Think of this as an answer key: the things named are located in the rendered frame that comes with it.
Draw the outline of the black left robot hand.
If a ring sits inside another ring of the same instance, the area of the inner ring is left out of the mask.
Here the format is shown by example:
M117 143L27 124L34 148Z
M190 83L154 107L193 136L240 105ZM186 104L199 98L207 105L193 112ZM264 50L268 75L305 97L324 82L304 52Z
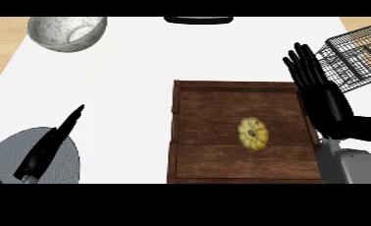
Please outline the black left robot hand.
M77 124L77 120L81 117L83 110L84 106L80 106L67 117L61 126L58 128L52 128L36 143L14 173L14 177L21 181L27 175L34 176L37 179L42 178L53 161L59 147L68 138Z

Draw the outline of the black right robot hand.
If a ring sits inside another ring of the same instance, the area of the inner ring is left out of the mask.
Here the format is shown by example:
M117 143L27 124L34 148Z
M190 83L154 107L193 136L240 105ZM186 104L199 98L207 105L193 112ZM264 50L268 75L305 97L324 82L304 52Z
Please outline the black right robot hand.
M348 99L308 44L295 43L283 58L296 83L311 123L327 139L371 141L371 117L354 114Z

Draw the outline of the yellow pattypan squash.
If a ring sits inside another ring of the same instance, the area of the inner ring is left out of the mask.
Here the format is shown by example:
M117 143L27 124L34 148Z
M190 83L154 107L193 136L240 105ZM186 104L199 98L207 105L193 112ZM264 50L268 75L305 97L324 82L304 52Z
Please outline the yellow pattypan squash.
M237 125L239 141L251 150L260 150L268 143L268 129L257 117L248 117L240 120Z

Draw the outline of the brown wooden tray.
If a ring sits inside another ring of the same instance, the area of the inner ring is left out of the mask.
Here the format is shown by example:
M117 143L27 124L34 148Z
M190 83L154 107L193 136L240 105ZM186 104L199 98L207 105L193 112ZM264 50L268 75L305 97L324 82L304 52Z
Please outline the brown wooden tray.
M318 149L292 83L174 83L168 183L320 184Z

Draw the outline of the grey round placemat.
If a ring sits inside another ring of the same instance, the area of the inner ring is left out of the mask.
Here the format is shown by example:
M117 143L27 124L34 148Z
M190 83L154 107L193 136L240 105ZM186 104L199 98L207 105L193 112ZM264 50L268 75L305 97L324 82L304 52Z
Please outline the grey round placemat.
M21 184L14 173L49 127L30 128L0 142L0 182ZM80 155L76 143L67 138L49 168L40 178L42 184L77 184L80 181Z

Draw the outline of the grey metal bowl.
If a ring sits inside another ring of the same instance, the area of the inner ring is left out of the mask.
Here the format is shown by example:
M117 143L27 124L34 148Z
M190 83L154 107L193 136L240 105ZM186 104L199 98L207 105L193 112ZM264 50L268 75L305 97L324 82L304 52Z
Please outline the grey metal bowl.
M31 17L28 36L46 49L71 53L96 44L106 26L106 17Z

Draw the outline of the black flat object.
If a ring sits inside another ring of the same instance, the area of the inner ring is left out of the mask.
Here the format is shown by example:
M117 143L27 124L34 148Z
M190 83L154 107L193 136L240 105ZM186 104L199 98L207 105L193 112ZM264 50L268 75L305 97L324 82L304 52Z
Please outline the black flat object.
M183 25L221 25L233 21L233 17L164 17L164 19L173 24Z

